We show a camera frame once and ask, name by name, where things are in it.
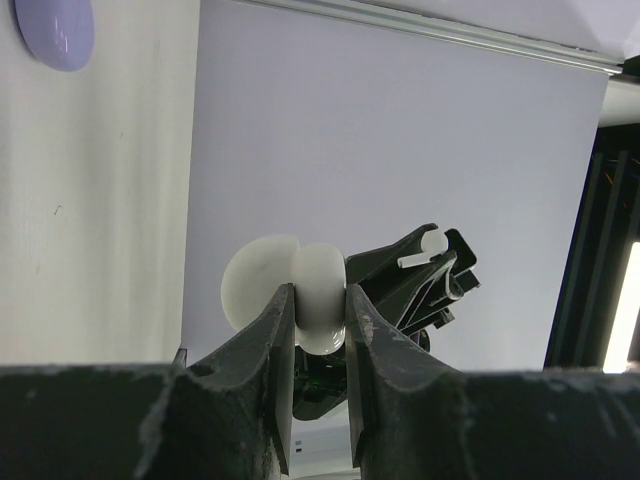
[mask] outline black structure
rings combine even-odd
[[[546,367],[601,367],[634,242],[640,241],[640,125],[598,130]],[[636,329],[631,361],[640,361]]]
[[[0,369],[0,478],[288,472],[294,290],[201,362]]]
[[[464,375],[347,291],[349,421],[365,480],[640,478],[640,375]]]
[[[399,268],[398,259],[421,253],[421,240],[437,225],[423,225],[393,245],[346,260],[347,284],[360,285],[375,308],[403,334],[429,351],[426,327],[454,319],[449,307],[480,282],[471,272],[476,256],[457,230],[445,232],[449,250],[430,263]],[[315,420],[347,399],[345,346],[331,355],[308,355],[296,347],[293,415]]]

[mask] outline bright light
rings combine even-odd
[[[607,347],[607,356],[602,371],[605,373],[622,373],[627,368],[629,347],[636,327],[640,310],[640,242],[631,247],[629,264],[624,275],[624,283],[618,300],[616,317],[613,321],[611,338]]]

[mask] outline purple oval object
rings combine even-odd
[[[42,63],[63,72],[84,67],[93,51],[89,0],[15,0],[20,31]]]

